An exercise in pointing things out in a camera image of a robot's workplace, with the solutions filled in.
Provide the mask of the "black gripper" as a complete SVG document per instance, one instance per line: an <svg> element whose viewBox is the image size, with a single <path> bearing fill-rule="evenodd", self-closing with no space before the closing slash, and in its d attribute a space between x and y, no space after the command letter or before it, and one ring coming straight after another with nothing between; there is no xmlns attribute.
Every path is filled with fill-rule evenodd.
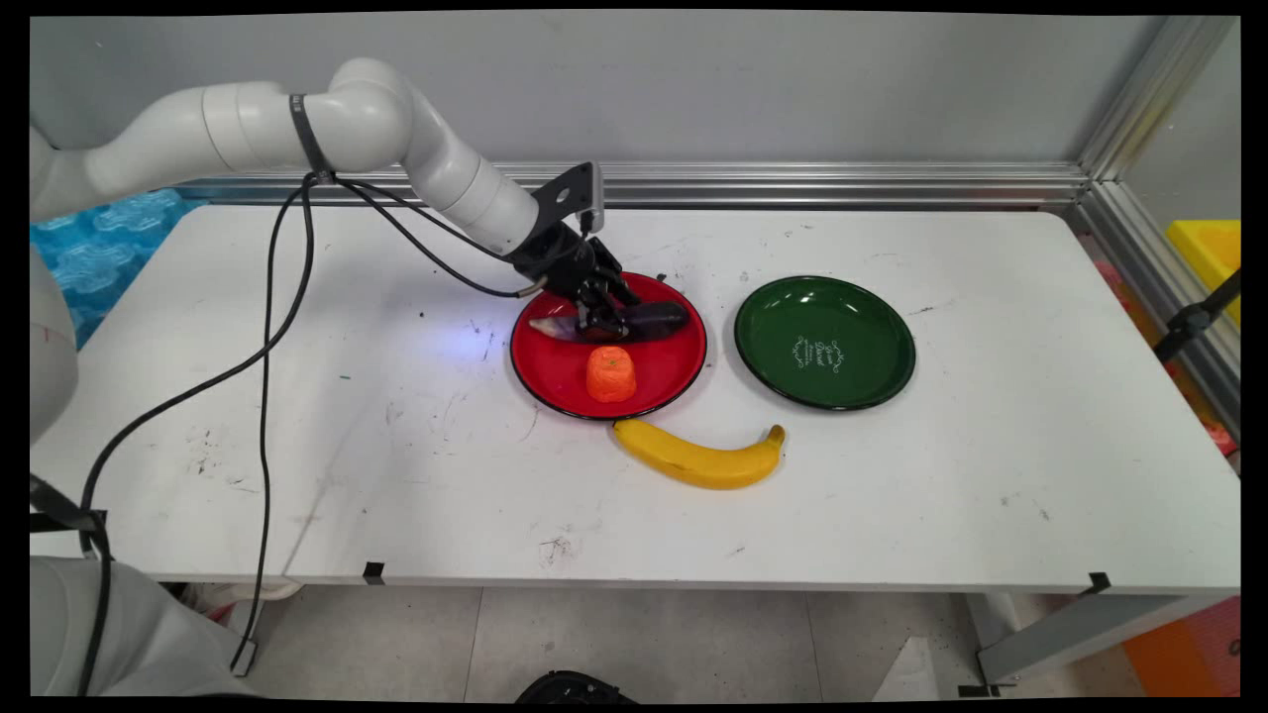
<svg viewBox="0 0 1268 713"><path fill-rule="evenodd" d="M629 326L623 311L640 303L629 288L623 266L601 247L567 223L554 223L527 239L503 258L530 287L576 299L576 332L581 343L624 339Z"/></svg>

